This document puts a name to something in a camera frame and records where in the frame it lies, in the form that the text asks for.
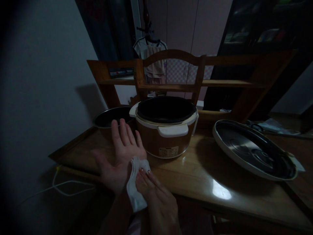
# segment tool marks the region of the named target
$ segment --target hand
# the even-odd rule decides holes
[[[152,174],[140,169],[136,178],[137,190],[148,204],[150,234],[182,234],[178,221],[176,199]]]
[[[130,160],[134,156],[138,156],[141,160],[147,159],[147,153],[143,148],[139,132],[136,131],[136,143],[134,135],[124,119],[120,120],[121,136],[118,132],[116,120],[112,121],[111,129],[112,140],[115,146],[115,165],[112,166],[99,150],[94,149],[92,153],[99,168],[103,184],[118,196],[125,188],[130,176],[131,167],[128,168]]]

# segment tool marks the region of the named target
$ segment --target glass cabinet door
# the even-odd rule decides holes
[[[262,0],[236,0],[228,19],[220,55],[242,54],[249,34],[261,10]]]
[[[272,9],[259,36],[251,45],[252,52],[292,49],[296,28],[306,0],[279,0]]]

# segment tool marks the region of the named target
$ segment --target rice cooker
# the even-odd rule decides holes
[[[129,116],[136,118],[145,150],[163,159],[183,154],[194,134],[198,110],[181,97],[154,97],[135,104]]]

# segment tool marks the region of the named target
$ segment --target pink wall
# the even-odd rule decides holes
[[[139,1],[143,23],[143,4]],[[216,55],[231,8],[232,0],[147,0],[147,7],[155,36],[169,49],[180,49],[195,56]],[[192,84],[197,68],[168,61],[169,83]],[[177,65],[184,72],[177,73]],[[210,78],[212,68],[206,68],[205,77]],[[204,100],[207,88],[202,87],[199,100]],[[168,92],[167,95],[191,98],[191,93]]]

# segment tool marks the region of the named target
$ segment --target power cord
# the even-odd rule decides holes
[[[66,182],[63,182],[63,183],[60,183],[60,184],[55,185],[55,179],[56,179],[56,176],[58,175],[58,173],[59,173],[59,171],[60,171],[61,166],[62,166],[62,165],[60,165],[60,166],[58,166],[58,167],[56,168],[56,172],[55,172],[55,175],[54,175],[54,178],[53,178],[53,181],[52,181],[52,187],[49,187],[49,188],[44,189],[44,190],[42,190],[42,191],[40,191],[40,192],[37,192],[37,193],[35,193],[35,194],[30,195],[29,197],[25,198],[22,202],[20,202],[20,203],[16,206],[16,208],[18,208],[20,205],[22,205],[25,201],[27,201],[27,200],[30,199],[31,197],[34,197],[34,196],[36,196],[36,195],[38,195],[38,194],[41,194],[41,193],[43,193],[43,192],[45,192],[45,191],[48,191],[48,190],[50,190],[50,189],[53,189],[53,188],[54,188],[56,191],[58,191],[60,194],[64,195],[64,196],[74,196],[74,195],[77,195],[77,194],[80,194],[80,193],[83,193],[83,192],[86,192],[86,191],[89,191],[89,190],[93,190],[93,189],[96,188],[94,184],[85,183],[85,182],[76,181],[76,180],[69,180],[69,181],[66,181]],[[92,187],[92,188],[85,189],[85,190],[82,190],[82,191],[80,191],[80,192],[78,192],[78,193],[73,193],[73,194],[67,194],[67,193],[62,192],[60,189],[57,188],[58,186],[61,186],[61,185],[63,185],[63,184],[67,184],[67,183],[80,183],[80,184],[84,184],[84,185],[90,185],[90,186],[93,186],[93,187]]]

